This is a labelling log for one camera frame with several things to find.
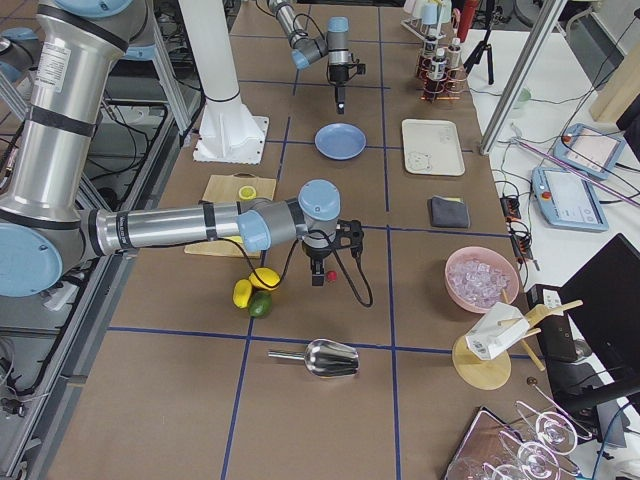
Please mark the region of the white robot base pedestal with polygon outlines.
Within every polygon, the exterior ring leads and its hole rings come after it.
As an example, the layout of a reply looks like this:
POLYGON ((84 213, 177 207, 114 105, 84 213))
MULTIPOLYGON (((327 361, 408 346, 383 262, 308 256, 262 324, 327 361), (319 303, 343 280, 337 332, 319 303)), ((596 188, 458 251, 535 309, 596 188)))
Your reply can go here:
POLYGON ((243 103, 221 1, 179 3, 206 100, 194 159, 255 165, 261 162, 269 119, 243 103))

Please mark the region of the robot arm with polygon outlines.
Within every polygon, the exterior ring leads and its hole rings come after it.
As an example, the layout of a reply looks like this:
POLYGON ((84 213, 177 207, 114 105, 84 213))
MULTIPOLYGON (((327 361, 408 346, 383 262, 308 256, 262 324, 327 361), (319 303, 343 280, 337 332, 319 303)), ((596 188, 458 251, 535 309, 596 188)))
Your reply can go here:
POLYGON ((340 194, 326 180, 306 182, 298 196, 193 207, 112 212, 79 209, 86 168, 98 179, 140 173, 150 150, 143 130, 128 128, 127 154, 107 142, 90 151, 114 65, 157 37, 149 1, 42 1, 43 30, 31 102, 15 166, 1 196, 1 293, 26 297, 54 286, 93 258, 144 247, 172 247, 239 237, 265 251, 298 239, 318 249, 334 240, 340 194))
POLYGON ((323 32, 308 15, 297 13, 290 1, 268 1, 270 14, 278 21, 291 47, 291 58, 298 70, 309 68, 326 58, 327 83, 334 88, 336 111, 345 113, 346 85, 357 75, 366 73, 349 47, 350 24, 347 17, 334 16, 323 32))

